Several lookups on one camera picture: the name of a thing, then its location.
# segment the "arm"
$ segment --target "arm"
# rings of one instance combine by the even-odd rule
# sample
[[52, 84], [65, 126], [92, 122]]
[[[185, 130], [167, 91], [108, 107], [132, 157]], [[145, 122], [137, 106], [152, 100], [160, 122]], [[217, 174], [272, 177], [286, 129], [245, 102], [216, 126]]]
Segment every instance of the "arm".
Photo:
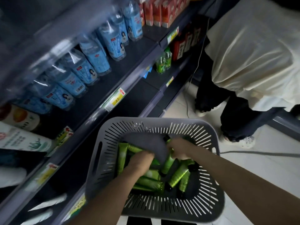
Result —
[[294, 195], [181, 138], [168, 146], [175, 158], [192, 158], [203, 166], [253, 224], [300, 224], [300, 199]]
[[153, 158], [154, 155], [147, 151], [133, 155], [123, 172], [89, 201], [69, 225], [117, 224], [129, 192], [137, 179], [147, 172]]

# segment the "white shoe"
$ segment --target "white shoe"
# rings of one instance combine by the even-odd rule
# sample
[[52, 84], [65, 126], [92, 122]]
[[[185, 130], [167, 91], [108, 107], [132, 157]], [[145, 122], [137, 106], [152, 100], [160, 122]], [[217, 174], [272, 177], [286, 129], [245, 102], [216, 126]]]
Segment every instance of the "white shoe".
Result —
[[[219, 104], [218, 106], [216, 106], [216, 107], [214, 107], [213, 109], [211, 109], [211, 111], [213, 111], [213, 110], [216, 110], [216, 109], [218, 109], [218, 108], [220, 108], [221, 107], [221, 104]], [[195, 110], [195, 114], [198, 116], [198, 117], [203, 117], [203, 116], [205, 116], [207, 113], [209, 113], [210, 111], [206, 111], [206, 112], [204, 112], [204, 111], [200, 111], [200, 110]]]
[[254, 138], [254, 136], [247, 136], [246, 138], [240, 140], [239, 142], [235, 142], [235, 141], [228, 140], [222, 134], [220, 136], [220, 142], [227, 144], [227, 145], [233, 145], [233, 146], [238, 146], [238, 147], [249, 149], [255, 145], [255, 138]]

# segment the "hand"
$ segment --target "hand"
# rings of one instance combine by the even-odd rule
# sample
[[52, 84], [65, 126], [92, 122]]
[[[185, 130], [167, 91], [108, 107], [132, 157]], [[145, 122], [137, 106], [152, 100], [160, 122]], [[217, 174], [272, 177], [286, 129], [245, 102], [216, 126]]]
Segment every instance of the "hand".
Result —
[[130, 172], [134, 172], [141, 177], [149, 170], [153, 159], [153, 153], [149, 151], [140, 151], [131, 157], [129, 164], [125, 169], [129, 169]]
[[167, 146], [174, 149], [172, 158], [177, 158], [180, 160], [190, 159], [189, 151], [191, 148], [195, 147], [195, 145], [193, 145], [191, 142], [182, 138], [172, 139]]

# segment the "gray plastic basket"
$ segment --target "gray plastic basket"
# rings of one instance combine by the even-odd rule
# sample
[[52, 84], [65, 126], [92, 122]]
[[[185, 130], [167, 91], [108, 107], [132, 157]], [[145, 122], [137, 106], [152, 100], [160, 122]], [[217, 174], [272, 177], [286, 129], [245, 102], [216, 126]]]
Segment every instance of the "gray plastic basket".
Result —
[[[220, 155], [217, 134], [212, 126], [204, 121], [182, 118], [114, 117], [106, 121], [98, 133], [88, 171], [87, 199], [94, 197], [115, 177], [119, 142], [125, 140], [137, 147], [153, 151], [155, 157], [163, 164], [167, 157], [167, 148], [162, 138], [166, 133], [171, 138], [190, 136], [197, 145], [210, 151], [214, 148], [217, 155]], [[173, 165], [169, 173], [176, 169], [176, 165]], [[223, 211], [224, 192], [202, 166], [199, 166], [199, 172], [191, 173], [185, 199], [177, 198], [176, 191], [177, 187], [171, 192], [165, 191], [163, 195], [157, 195], [137, 193], [133, 190], [122, 214], [204, 223], [216, 220]]]

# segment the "forearm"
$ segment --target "forearm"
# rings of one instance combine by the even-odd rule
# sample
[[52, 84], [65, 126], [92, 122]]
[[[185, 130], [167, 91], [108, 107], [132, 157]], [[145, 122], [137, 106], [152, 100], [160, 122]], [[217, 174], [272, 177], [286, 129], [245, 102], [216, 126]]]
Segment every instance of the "forearm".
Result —
[[127, 197], [138, 178], [138, 174], [125, 168], [117, 178], [88, 202], [83, 211], [70, 224], [117, 224]]
[[208, 171], [253, 224], [300, 224], [297, 197], [203, 147], [195, 146], [188, 156]]

